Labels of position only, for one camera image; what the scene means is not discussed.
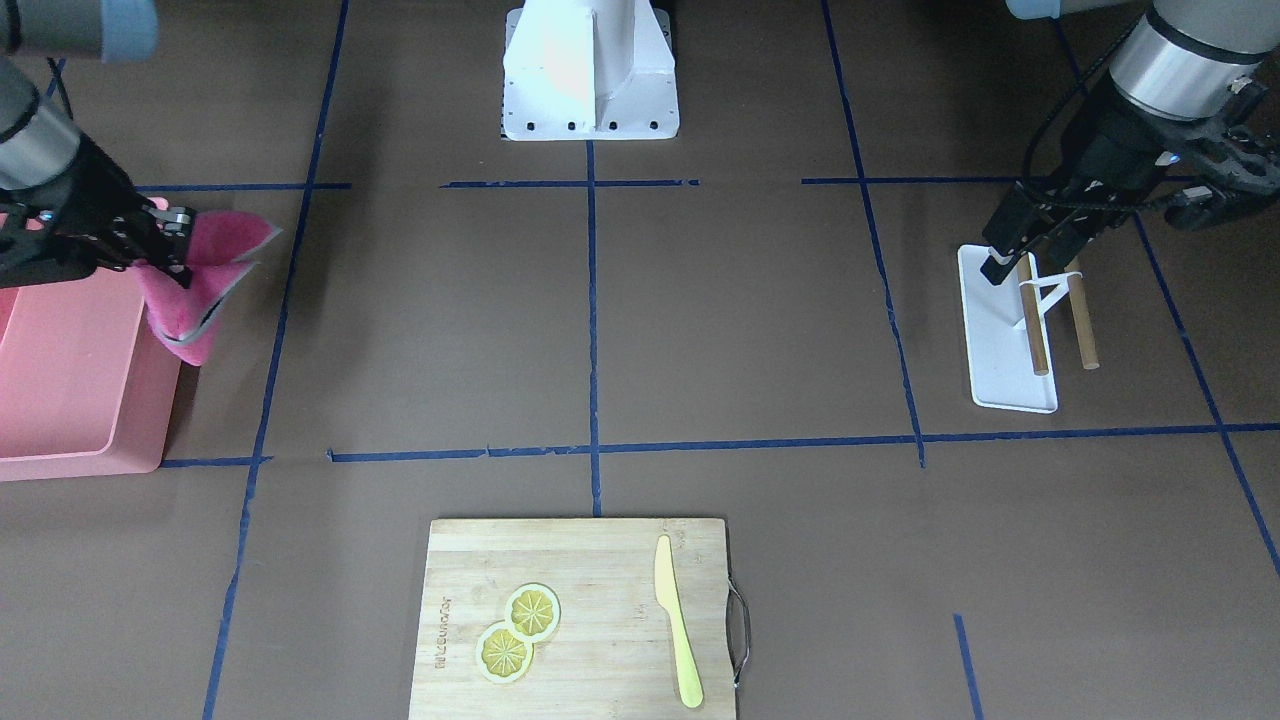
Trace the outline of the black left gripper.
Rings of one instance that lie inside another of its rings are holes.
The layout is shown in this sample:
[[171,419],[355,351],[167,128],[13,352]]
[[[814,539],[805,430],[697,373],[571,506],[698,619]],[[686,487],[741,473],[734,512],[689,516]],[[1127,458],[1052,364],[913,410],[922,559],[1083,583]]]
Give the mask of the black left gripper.
[[1257,135],[1247,120],[1268,87],[1247,79],[1226,106],[1202,120],[1169,120],[1130,104],[1111,79],[1100,81],[1068,123],[1061,163],[1042,192],[1066,208],[1036,201],[1014,184],[988,219],[988,258],[980,274],[1001,286],[1041,243],[1044,256],[1076,256],[1106,229],[1146,211],[1169,168],[1183,163],[1190,200],[1160,206],[1179,231],[1199,231],[1261,214],[1277,205],[1277,136]]

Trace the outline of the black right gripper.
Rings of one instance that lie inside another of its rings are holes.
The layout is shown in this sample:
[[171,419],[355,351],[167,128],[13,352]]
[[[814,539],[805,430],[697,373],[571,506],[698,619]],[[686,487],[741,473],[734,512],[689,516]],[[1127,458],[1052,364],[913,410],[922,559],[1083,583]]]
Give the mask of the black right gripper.
[[143,264],[183,290],[196,210],[159,208],[87,135],[70,165],[28,190],[3,191],[1,287],[81,281]]

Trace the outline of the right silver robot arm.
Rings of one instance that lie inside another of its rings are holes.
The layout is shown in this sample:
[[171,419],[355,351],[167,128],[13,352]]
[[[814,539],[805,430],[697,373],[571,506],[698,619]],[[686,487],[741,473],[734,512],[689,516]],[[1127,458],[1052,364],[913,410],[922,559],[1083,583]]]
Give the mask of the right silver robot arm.
[[193,210],[165,210],[76,123],[61,64],[143,61],[152,1],[5,1],[1,6],[1,281],[19,288],[145,264],[187,288]]

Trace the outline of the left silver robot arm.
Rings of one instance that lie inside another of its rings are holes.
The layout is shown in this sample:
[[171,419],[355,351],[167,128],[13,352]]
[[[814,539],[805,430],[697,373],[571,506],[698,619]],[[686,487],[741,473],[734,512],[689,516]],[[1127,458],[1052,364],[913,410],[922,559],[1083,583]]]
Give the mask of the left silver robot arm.
[[1256,70],[1277,50],[1275,1],[1153,1],[1089,68],[1100,79],[1066,124],[1059,167],[1030,164],[988,220],[982,274],[1002,284],[1042,252],[1066,266],[1129,217],[1161,211],[1181,231],[1277,202],[1277,141],[1247,122],[1265,100]]

